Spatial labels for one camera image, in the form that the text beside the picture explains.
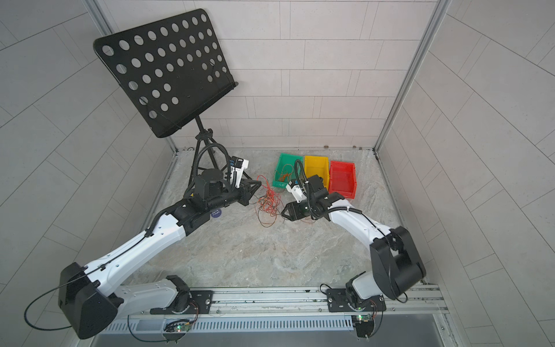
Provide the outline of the green plastic bin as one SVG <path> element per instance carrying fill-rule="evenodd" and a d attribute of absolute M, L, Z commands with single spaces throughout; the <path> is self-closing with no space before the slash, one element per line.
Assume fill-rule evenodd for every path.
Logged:
<path fill-rule="evenodd" d="M 290 180 L 294 179 L 294 165 L 297 160 L 303 161 L 302 156 L 281 153 L 275 168 L 273 187 L 285 189 Z"/>

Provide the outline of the purple round token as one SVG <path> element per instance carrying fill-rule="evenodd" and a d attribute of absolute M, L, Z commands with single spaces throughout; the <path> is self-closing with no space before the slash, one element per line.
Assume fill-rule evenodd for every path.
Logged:
<path fill-rule="evenodd" d="M 221 209 L 217 209 L 211 212 L 211 217 L 212 218 L 220 218 L 222 216 L 222 210 Z"/>

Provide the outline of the yellow plastic bin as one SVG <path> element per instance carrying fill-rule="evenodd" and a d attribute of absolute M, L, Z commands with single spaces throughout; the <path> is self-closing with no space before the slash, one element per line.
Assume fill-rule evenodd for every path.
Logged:
<path fill-rule="evenodd" d="M 325 156 L 305 156 L 304 169 L 308 178 L 317 175 L 322 178 L 323 185 L 329 188 L 330 182 L 330 162 Z"/>

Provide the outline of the aluminium mounting rail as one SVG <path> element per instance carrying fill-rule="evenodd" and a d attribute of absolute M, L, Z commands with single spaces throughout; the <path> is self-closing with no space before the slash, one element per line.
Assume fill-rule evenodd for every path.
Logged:
<path fill-rule="evenodd" d="M 207 315 L 151 315 L 153 308 L 164 308 L 176 298 L 179 290 L 169 280 L 136 286 L 118 286 L 110 294 L 116 300 L 117 319 L 144 315 L 169 319 L 198 320 L 202 318 L 284 317 L 318 315 L 411 315 L 436 314 L 448 311 L 442 292 L 435 285 L 417 285 L 401 298 L 382 299 L 387 310 L 376 314 L 363 312 L 329 312 L 326 287 L 259 287 L 192 289 L 214 291 L 210 312 Z"/>

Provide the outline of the green circuit board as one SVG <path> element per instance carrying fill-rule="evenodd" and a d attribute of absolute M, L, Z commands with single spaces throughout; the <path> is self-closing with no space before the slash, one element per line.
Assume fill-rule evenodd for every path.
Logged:
<path fill-rule="evenodd" d="M 375 322 L 371 315 L 354 315 L 352 324 L 357 338 L 370 339 L 373 336 Z"/>
<path fill-rule="evenodd" d="M 194 322 L 188 319 L 169 322 L 165 326 L 164 332 L 165 333 L 187 333 L 191 330 L 193 324 Z"/>

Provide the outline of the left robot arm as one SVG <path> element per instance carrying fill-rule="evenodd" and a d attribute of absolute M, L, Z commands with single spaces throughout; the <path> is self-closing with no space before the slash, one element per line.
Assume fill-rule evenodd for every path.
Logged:
<path fill-rule="evenodd" d="M 207 145 L 193 161 L 192 182 L 181 200 L 162 209 L 145 231 L 115 250 L 84 266 L 72 263 L 62 270 L 58 305 L 78 338 L 92 338 L 121 316 L 149 309 L 199 313 L 189 286 L 179 276 L 139 286 L 124 282 L 206 224 L 212 212 L 234 202 L 247 206 L 262 185 L 244 177 L 248 165 L 246 159 L 229 156 L 221 144 Z"/>

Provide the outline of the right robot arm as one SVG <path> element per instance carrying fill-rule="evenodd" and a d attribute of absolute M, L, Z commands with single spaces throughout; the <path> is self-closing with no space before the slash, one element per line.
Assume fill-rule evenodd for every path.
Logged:
<path fill-rule="evenodd" d="M 330 193 L 323 178 L 305 174 L 301 160 L 293 165 L 293 179 L 286 187 L 295 200 L 282 210 L 289 221 L 325 219 L 349 232 L 371 256 L 371 270 L 345 284 L 345 299 L 354 311 L 377 308 L 384 296 L 398 301 L 426 276 L 426 268 L 410 232 L 399 226 L 390 228 L 366 216 L 337 192 Z"/>

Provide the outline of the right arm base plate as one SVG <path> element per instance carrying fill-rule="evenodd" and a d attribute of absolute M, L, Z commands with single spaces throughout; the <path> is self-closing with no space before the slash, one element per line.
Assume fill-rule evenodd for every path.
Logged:
<path fill-rule="evenodd" d="M 361 299 L 351 289 L 325 289 L 329 312 L 363 312 L 376 314 L 387 310 L 386 303 L 380 295 Z"/>

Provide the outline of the left green circuit board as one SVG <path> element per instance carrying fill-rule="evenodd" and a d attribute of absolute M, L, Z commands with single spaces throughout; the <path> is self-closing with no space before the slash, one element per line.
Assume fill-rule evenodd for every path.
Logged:
<path fill-rule="evenodd" d="M 191 330 L 193 324 L 194 322 L 188 319 L 169 322 L 165 326 L 164 332 L 165 333 L 187 333 Z"/>

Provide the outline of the right green circuit board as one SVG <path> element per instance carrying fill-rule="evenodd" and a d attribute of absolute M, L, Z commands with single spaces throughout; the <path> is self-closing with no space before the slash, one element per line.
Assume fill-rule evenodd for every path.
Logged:
<path fill-rule="evenodd" d="M 352 324 L 357 338 L 370 339 L 373 336 L 375 322 L 371 315 L 354 315 Z"/>

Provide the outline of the black perforated music stand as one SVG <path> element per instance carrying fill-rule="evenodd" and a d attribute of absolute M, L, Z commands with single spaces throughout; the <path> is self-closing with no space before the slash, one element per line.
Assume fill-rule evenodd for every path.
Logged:
<path fill-rule="evenodd" d="M 238 84 L 205 10 L 98 38 L 93 49 L 156 137 L 193 122 L 200 143 L 213 141 L 200 116 Z"/>

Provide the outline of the red plastic bin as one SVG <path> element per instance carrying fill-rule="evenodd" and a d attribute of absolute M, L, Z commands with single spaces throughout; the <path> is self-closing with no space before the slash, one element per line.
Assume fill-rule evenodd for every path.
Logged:
<path fill-rule="evenodd" d="M 330 162 L 329 192 L 337 192 L 346 199 L 356 197 L 357 180 L 354 163 L 332 160 Z"/>

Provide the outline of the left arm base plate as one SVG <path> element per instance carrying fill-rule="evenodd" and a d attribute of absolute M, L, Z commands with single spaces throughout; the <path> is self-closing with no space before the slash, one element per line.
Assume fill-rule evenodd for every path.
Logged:
<path fill-rule="evenodd" d="M 214 291 L 181 291 L 169 306 L 153 308 L 151 315 L 207 315 L 210 312 Z"/>

